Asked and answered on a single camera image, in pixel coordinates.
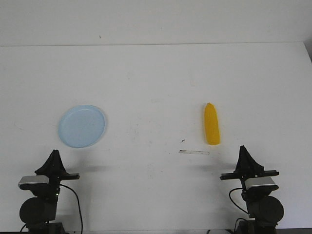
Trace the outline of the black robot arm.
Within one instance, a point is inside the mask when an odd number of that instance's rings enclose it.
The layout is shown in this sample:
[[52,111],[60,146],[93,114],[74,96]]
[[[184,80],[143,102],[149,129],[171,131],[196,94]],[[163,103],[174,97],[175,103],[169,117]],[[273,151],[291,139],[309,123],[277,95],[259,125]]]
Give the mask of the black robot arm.
[[238,218],[234,225],[234,234],[277,233],[276,226],[284,216],[284,208],[270,193],[279,188],[272,179],[278,175],[277,170],[265,170],[252,158],[244,145],[240,146],[235,170],[220,176],[221,180],[240,180],[241,187],[230,190],[229,199],[233,201],[231,193],[241,190],[241,197],[247,209],[242,209],[236,203],[234,205],[250,218],[249,220]]
[[26,200],[20,210],[19,217],[28,229],[29,234],[65,234],[61,222],[55,222],[60,188],[64,187],[74,193],[78,203],[80,225],[83,228],[78,194],[70,187],[63,185],[65,180],[78,180],[79,174],[66,172],[59,150],[53,150],[46,162],[34,175],[23,176],[18,187],[23,191],[31,191],[33,197]]

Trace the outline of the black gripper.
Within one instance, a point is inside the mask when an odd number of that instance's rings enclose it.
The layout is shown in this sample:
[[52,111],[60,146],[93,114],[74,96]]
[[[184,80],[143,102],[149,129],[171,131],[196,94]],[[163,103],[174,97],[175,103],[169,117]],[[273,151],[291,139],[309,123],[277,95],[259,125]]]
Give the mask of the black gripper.
[[264,167],[258,164],[247,151],[244,145],[240,146],[238,162],[236,164],[235,171],[233,173],[221,174],[221,180],[233,180],[239,179],[243,185],[245,185],[245,180],[248,178],[255,177],[272,177],[278,176],[279,171],[268,170],[264,171]]
[[47,176],[49,184],[59,186],[65,180],[78,180],[80,179],[79,173],[66,172],[59,150],[53,150],[49,155],[46,162],[35,171],[37,176]]

